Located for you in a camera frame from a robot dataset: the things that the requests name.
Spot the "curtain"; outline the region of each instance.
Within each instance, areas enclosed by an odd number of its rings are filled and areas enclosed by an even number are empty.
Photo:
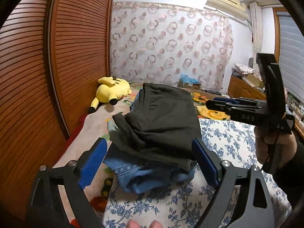
[[[162,3],[116,2],[111,71],[130,82],[176,86],[181,74],[221,91],[233,50],[229,18]]]
[[[284,86],[304,102],[304,37],[288,12],[277,12],[280,21],[279,65]]]
[[[256,62],[257,53],[261,52],[263,38],[263,20],[261,7],[256,2],[249,4],[253,28],[253,69],[254,76],[262,80],[260,69]]]

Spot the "black sleeve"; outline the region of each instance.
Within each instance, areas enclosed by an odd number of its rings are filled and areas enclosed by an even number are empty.
[[[304,145],[299,141],[297,143],[293,159],[273,176],[277,185],[287,194],[293,209],[304,192]]]

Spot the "window blind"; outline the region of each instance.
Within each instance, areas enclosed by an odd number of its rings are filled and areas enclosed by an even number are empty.
[[[281,45],[279,66],[284,86],[304,102],[304,37],[288,12],[277,12]]]

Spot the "wooden wardrobe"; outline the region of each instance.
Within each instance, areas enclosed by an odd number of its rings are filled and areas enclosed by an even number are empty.
[[[109,76],[112,0],[21,0],[0,29],[0,207],[23,220]]]

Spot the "yellow plush toy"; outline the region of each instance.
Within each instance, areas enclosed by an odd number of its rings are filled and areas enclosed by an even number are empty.
[[[116,105],[118,100],[132,93],[130,84],[123,79],[103,77],[98,80],[101,84],[96,91],[96,96],[91,103],[89,113],[95,112],[99,103],[110,103]]]

